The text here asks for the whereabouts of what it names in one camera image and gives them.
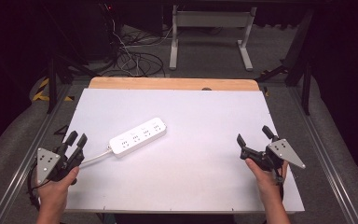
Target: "human hand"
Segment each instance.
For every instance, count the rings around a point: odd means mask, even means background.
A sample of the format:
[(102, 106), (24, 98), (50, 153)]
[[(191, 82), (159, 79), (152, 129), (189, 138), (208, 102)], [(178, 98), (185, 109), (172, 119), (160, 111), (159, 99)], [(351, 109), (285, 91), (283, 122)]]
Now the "human hand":
[[(280, 187), (272, 172), (263, 171), (252, 159), (248, 158), (245, 162), (255, 175), (260, 199), (266, 209), (267, 223), (290, 223), (282, 204)], [(282, 169), (279, 169), (283, 180), (286, 178), (287, 166), (288, 162), (284, 161)]]
[(37, 224), (60, 223), (66, 207), (68, 188), (76, 179), (79, 167), (75, 167), (69, 174), (58, 182), (50, 181), (37, 189), (40, 196), (40, 209)]

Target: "gray carpet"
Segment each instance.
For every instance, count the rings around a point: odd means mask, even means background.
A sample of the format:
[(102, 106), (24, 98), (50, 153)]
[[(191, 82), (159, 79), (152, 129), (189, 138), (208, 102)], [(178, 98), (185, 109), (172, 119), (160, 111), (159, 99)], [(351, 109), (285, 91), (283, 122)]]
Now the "gray carpet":
[[(170, 71), (169, 39), (152, 47), (131, 48), (131, 51), (147, 52), (158, 55), (164, 62), (164, 70), (168, 77), (210, 77), (210, 78), (255, 78), (264, 70), (280, 65), (284, 58), (296, 29), (259, 28), (254, 26), (248, 43), (254, 72), (246, 72), (237, 49), (236, 41), (241, 39), (241, 29), (223, 29), (217, 35), (207, 35), (197, 30), (183, 31), (179, 35), (179, 56), (177, 69)], [(345, 204), (338, 199), (334, 181), (329, 178), (328, 170), (318, 154), (317, 146), (310, 132), (309, 122), (316, 130), (324, 150), (329, 155), (339, 174), (346, 193), (358, 216), (358, 168), (351, 158), (337, 127), (328, 110), (320, 99), (317, 83), (312, 80), (310, 94), (310, 113), (305, 117), (298, 108), (298, 92), (296, 88), (286, 88), (282, 83), (285, 75), (278, 75), (261, 86), (268, 88), (266, 101), (281, 137), (287, 138), (299, 157), (307, 164), (307, 169), (293, 167), (297, 176), (296, 183), (305, 206), (305, 212), (290, 215), (292, 223), (358, 223), (358, 217), (347, 215)], [(41, 147), (53, 148), (60, 144), (61, 135), (54, 132), (71, 121), (76, 103), (84, 88), (90, 82), (89, 77), (76, 77), (68, 95), (75, 96), (73, 102), (63, 102), (54, 116)], [(46, 117), (48, 102), (35, 101), (25, 110), (0, 138), (0, 201), (5, 195), (13, 175), (21, 165), (30, 145), (34, 141), (39, 127)], [(5, 213), (4, 223), (34, 223), (37, 212), (29, 203), (25, 187), (13, 194), (13, 204)], [(262, 223), (263, 214), (237, 214), (238, 224)], [(65, 214), (65, 223), (102, 223), (95, 214)]]

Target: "metal stand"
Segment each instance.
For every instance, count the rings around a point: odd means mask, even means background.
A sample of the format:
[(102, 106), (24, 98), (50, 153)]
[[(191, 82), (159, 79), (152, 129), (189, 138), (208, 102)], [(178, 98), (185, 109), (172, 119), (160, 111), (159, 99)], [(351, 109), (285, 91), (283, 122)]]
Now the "metal stand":
[(308, 59), (299, 59), (300, 51), (304, 44), (307, 32), (310, 28), (310, 22), (312, 20), (314, 9), (310, 8), (307, 10), (307, 13), (304, 15), (303, 20), (298, 26), (295, 38), (287, 51), (286, 57), (282, 62), (282, 65), (275, 68), (272, 71), (265, 71), (264, 75), (258, 78), (255, 78), (257, 82), (264, 82), (271, 77), (275, 77), (280, 73), (288, 72), (288, 76), (285, 80), (287, 86), (295, 86), (301, 77), (304, 75), (303, 91), (301, 96), (301, 104), (304, 109), (304, 112), (309, 115), (309, 98), (310, 98), (310, 65)]
[(246, 50), (246, 43), (255, 19), (256, 7), (252, 7), (250, 12), (204, 12), (204, 11), (177, 11), (177, 6), (173, 6), (172, 11), (172, 44), (170, 69), (175, 70), (178, 55), (178, 27), (245, 27), (242, 40), (238, 40), (238, 47), (241, 51), (243, 63), (247, 71), (253, 71), (252, 63)]
[(49, 104), (48, 114), (54, 109), (57, 104), (57, 78), (60, 78), (62, 84), (72, 83), (72, 75), (68, 69), (68, 66), (73, 66), (78, 71), (90, 76), (99, 77), (100, 75), (82, 66), (81, 64), (75, 63), (74, 61), (66, 58), (65, 56), (55, 53), (50, 62), (48, 63), (48, 78), (49, 78)]

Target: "power strip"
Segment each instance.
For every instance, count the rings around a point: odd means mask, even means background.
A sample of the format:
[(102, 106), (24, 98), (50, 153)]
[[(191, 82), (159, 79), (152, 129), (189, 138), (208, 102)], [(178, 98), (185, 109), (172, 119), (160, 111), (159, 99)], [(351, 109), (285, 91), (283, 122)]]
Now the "power strip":
[(160, 138), (167, 132), (167, 126), (159, 118), (151, 119), (109, 141), (108, 149), (121, 158), (136, 149)]

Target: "white board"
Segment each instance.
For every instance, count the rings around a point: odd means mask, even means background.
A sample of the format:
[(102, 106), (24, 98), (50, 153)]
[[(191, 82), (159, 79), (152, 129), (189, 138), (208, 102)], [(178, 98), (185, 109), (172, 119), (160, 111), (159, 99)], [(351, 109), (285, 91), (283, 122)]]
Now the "white board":
[[(262, 127), (276, 133), (261, 91), (85, 89), (68, 134), (86, 134), (87, 160), (104, 153), (112, 137), (155, 117), (167, 126), (158, 140), (121, 159), (108, 154), (80, 166), (68, 211), (264, 211), (236, 141), (240, 133), (248, 147), (264, 151), (270, 140)], [(304, 211), (290, 168), (284, 191), (286, 211)]]

